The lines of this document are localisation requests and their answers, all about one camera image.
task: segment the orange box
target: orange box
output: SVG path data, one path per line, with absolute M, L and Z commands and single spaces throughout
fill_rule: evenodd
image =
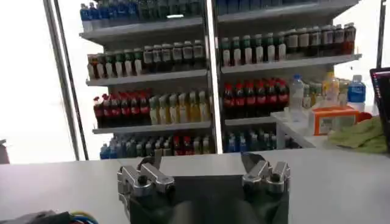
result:
M 359 111 L 352 107 L 324 107 L 309 112 L 308 129 L 312 135 L 327 135 L 357 123 Z

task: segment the white shelf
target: white shelf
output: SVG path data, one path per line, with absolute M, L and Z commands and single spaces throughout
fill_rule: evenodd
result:
M 228 73 L 281 69 L 281 68 L 296 68 L 296 67 L 313 66 L 313 65 L 330 65 L 330 64 L 344 63 L 348 61 L 354 61 L 354 60 L 358 60 L 359 58 L 361 58 L 361 54 L 307 58 L 307 59 L 300 59 L 300 60 L 285 60 L 285 61 L 277 61 L 272 63 L 259 63 L 259 64 L 251 64 L 251 65 L 222 67 L 221 71 L 223 74 L 228 74 Z
M 169 21 L 160 21 L 152 23 L 138 23 L 129 24 L 125 26 L 108 27 L 91 32 L 80 33 L 80 37 L 93 41 L 98 44 L 103 44 L 112 38 L 123 37 L 126 35 L 133 35 L 136 33 L 146 33 L 163 31 L 169 32 L 172 29 L 181 29 L 191 26 L 202 25 L 202 18 L 184 18 L 184 19 L 172 19 Z
M 141 83 L 141 82 L 153 82 L 153 81 L 161 81 L 161 80 L 202 77 L 202 76 L 206 76 L 206 74 L 207 73 L 205 69 L 200 69 L 200 70 L 183 71 L 183 72 L 157 73 L 157 74 L 118 77 L 118 78 L 110 78 L 110 79 L 87 80 L 86 83 L 88 86 L 111 86 L 111 85 L 120 85 L 126 83 Z
M 359 0 L 328 0 L 322 2 L 312 2 L 306 4 L 296 4 L 281 7 L 271 7 L 269 9 L 259 9 L 248 12 L 239 12 L 218 16 L 218 22 L 238 22 L 253 19 L 268 19 L 279 16 L 301 15 L 317 12 L 327 12 L 336 16 L 347 8 L 356 5 Z
M 250 118 L 225 120 L 226 126 L 269 124 L 274 122 L 275 119 L 273 117 L 250 117 Z
M 98 128 L 93 129 L 94 134 L 108 133 L 141 133 L 153 131 L 175 131 L 175 130 L 191 130 L 191 129 L 206 129 L 210 128 L 211 122 L 195 122 L 185 124 L 168 124 L 168 125 L 145 125 L 133 127 L 118 127 L 118 128 Z

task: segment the clear water bottle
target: clear water bottle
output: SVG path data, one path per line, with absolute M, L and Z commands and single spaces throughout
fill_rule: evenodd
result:
M 290 96 L 289 96 L 289 112 L 293 121 L 300 121 L 303 117 L 302 114 L 302 101 L 304 84 L 300 79 L 300 75 L 294 75 L 294 80 L 290 84 Z
M 358 110 L 364 111 L 364 102 L 366 101 L 366 86 L 361 82 L 361 75 L 354 75 L 352 82 L 348 86 L 347 93 L 348 105 Z
M 92 31 L 91 12 L 85 4 L 81 4 L 80 17 L 84 32 Z

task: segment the blue wire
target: blue wire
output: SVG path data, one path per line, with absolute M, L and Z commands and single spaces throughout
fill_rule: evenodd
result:
M 97 221 L 95 221 L 93 219 L 90 219 L 88 217 L 85 217 L 85 216 L 74 216 L 73 220 L 78 220 L 78 221 L 81 221 L 81 222 L 89 222 L 89 223 L 92 223 L 92 224 L 98 224 Z

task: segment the white counter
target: white counter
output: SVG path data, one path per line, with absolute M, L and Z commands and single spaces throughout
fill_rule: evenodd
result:
M 389 223 L 390 160 L 342 150 L 261 153 L 291 167 L 290 223 Z M 116 172 L 140 159 L 0 166 L 0 219 L 45 209 L 84 210 L 99 223 L 129 223 L 118 200 Z M 239 154 L 165 157 L 167 175 L 244 174 Z

